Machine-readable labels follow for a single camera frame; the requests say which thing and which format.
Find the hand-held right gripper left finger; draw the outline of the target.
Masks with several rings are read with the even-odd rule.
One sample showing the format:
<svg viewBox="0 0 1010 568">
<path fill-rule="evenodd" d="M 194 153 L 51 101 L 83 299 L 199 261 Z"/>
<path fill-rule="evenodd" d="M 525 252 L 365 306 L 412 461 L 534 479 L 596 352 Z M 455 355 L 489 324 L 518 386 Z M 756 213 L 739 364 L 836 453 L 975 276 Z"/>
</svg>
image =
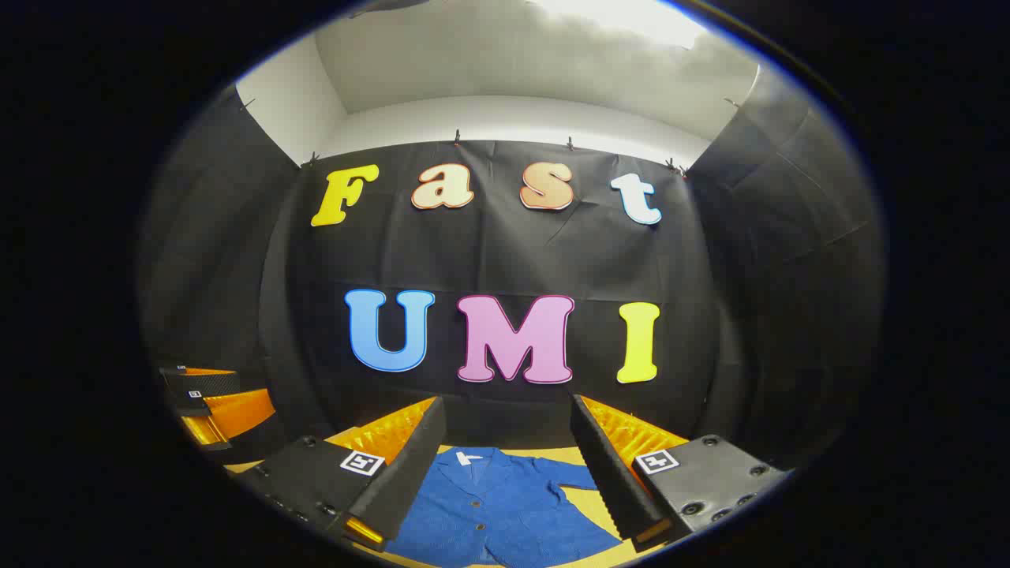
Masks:
<svg viewBox="0 0 1010 568">
<path fill-rule="evenodd" d="M 447 429 L 440 396 L 332 441 L 304 435 L 235 480 L 331 542 L 383 552 L 396 539 Z"/>
</svg>

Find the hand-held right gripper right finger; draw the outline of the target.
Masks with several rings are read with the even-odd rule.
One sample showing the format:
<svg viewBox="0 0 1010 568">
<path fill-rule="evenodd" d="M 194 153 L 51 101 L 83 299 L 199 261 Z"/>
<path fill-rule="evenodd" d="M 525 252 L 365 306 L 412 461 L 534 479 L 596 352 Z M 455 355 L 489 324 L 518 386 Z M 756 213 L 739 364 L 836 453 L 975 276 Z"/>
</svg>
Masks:
<svg viewBox="0 0 1010 568">
<path fill-rule="evenodd" d="M 618 535 L 638 552 L 732 517 L 792 475 L 720 435 L 689 441 L 578 393 L 570 430 Z"/>
</svg>

